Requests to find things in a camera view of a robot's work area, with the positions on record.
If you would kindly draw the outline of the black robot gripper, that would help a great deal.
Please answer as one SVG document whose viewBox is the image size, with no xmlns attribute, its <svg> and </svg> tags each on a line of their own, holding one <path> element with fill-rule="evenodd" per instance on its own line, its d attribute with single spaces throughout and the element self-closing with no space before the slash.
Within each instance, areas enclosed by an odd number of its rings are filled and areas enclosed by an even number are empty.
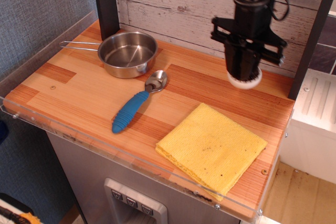
<svg viewBox="0 0 336 224">
<path fill-rule="evenodd" d="M 273 1 L 235 1 L 234 19 L 214 17 L 212 39 L 224 44 L 226 67 L 234 78 L 254 80 L 259 77 L 261 59 L 275 65 L 284 61 L 287 43 L 270 28 L 277 19 Z"/>
</svg>

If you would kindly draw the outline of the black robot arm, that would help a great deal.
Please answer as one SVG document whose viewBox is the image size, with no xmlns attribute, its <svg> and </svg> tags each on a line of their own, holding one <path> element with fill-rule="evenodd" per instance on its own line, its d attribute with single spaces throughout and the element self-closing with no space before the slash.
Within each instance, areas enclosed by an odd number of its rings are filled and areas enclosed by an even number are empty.
<svg viewBox="0 0 336 224">
<path fill-rule="evenodd" d="M 225 48 L 228 74 L 237 81 L 260 77 L 258 65 L 263 59 L 275 65 L 283 63 L 287 43 L 270 28 L 275 0 L 234 0 L 234 19 L 215 17 L 211 38 Z"/>
</svg>

